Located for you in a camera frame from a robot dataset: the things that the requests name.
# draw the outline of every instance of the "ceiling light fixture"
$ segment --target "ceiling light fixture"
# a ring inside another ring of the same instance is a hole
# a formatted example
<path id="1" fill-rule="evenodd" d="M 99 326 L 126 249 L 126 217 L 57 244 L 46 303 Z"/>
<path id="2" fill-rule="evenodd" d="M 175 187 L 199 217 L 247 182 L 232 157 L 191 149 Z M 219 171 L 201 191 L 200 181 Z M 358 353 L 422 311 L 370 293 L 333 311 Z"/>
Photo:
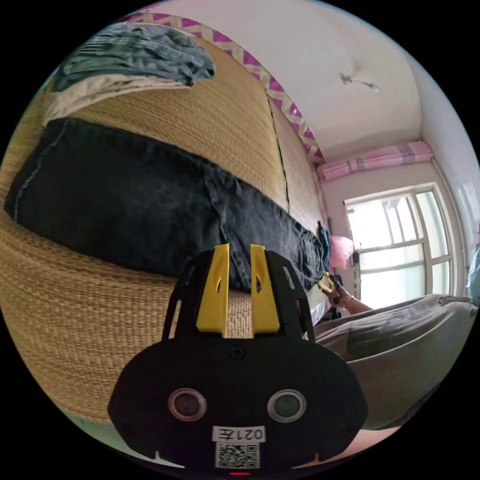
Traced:
<path id="1" fill-rule="evenodd" d="M 344 75 L 343 73 L 340 74 L 340 78 L 344 85 L 350 85 L 351 83 L 356 82 L 358 84 L 366 85 L 369 89 L 373 90 L 374 92 L 379 91 L 379 87 L 374 83 L 367 83 L 366 81 L 361 81 L 361 80 L 352 80 L 351 76 Z"/>

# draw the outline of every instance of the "white label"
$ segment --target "white label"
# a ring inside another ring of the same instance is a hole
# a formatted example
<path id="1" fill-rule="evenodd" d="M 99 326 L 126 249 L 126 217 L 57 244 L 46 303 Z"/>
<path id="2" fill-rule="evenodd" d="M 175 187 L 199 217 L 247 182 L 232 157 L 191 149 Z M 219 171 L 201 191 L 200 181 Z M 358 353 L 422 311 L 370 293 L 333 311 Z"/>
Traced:
<path id="1" fill-rule="evenodd" d="M 213 442 L 223 444 L 260 444 L 267 441 L 264 426 L 214 426 L 211 433 Z"/>

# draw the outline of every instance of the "ceiling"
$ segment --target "ceiling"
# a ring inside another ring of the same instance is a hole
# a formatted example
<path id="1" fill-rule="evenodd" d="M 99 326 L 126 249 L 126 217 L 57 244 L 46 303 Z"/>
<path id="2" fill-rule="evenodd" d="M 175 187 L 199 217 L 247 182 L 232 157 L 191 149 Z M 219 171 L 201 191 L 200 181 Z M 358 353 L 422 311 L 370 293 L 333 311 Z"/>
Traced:
<path id="1" fill-rule="evenodd" d="M 251 53 L 296 104 L 327 162 L 420 136 L 404 52 L 342 10 L 310 0 L 168 0 L 153 10 L 196 20 Z M 344 85 L 340 73 L 379 90 Z"/>

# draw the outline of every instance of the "pink plastic bag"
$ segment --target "pink plastic bag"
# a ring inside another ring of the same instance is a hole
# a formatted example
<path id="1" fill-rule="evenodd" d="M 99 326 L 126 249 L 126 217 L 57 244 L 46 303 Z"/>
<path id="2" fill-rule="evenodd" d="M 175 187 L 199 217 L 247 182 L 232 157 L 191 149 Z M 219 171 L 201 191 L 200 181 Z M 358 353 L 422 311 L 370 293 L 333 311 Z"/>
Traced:
<path id="1" fill-rule="evenodd" d="M 330 270 L 346 270 L 349 266 L 349 259 L 354 252 L 354 243 L 345 236 L 330 236 L 331 257 Z"/>

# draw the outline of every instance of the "person's arm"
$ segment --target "person's arm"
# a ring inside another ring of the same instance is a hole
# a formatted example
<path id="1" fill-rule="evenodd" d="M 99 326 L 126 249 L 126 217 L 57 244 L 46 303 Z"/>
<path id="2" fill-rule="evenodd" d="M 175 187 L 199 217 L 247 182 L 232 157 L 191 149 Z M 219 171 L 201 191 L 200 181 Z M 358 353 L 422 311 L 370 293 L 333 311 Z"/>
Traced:
<path id="1" fill-rule="evenodd" d="M 332 306 L 339 306 L 348 310 L 351 315 L 362 314 L 364 312 L 373 310 L 368 305 L 365 305 L 360 300 L 357 300 L 353 295 L 350 295 L 340 285 L 336 288 L 336 290 L 328 295 L 328 301 Z"/>

